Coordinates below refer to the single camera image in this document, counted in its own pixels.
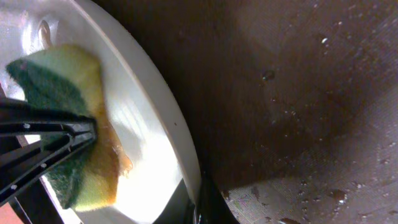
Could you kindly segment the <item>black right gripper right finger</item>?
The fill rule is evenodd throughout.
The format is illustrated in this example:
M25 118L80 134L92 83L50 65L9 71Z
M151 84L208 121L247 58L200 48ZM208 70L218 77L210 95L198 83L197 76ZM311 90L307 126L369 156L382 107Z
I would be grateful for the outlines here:
M202 175L197 212L199 224L239 224L207 173Z

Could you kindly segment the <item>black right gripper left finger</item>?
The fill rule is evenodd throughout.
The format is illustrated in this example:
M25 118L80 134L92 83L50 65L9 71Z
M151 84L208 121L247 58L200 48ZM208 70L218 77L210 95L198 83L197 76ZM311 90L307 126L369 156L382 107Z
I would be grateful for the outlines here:
M188 196L185 182L181 180L154 224L194 224L194 222L195 205Z

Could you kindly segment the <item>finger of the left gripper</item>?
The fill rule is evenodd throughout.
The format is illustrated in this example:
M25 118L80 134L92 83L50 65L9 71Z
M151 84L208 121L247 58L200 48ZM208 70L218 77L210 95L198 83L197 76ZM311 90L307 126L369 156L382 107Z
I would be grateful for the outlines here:
M1 205L20 194L59 163L94 144L96 120L66 111L40 110L27 102L1 98L1 137L44 135L1 154Z

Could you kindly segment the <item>yellow green sponge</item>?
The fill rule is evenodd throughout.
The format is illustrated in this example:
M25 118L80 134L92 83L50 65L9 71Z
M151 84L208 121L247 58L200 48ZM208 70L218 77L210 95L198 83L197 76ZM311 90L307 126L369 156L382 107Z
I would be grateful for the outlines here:
M1 136L40 139L1 155L1 202L46 177L64 209L114 205L132 163L108 118L100 61L64 44L16 59L6 72L25 98L1 100Z

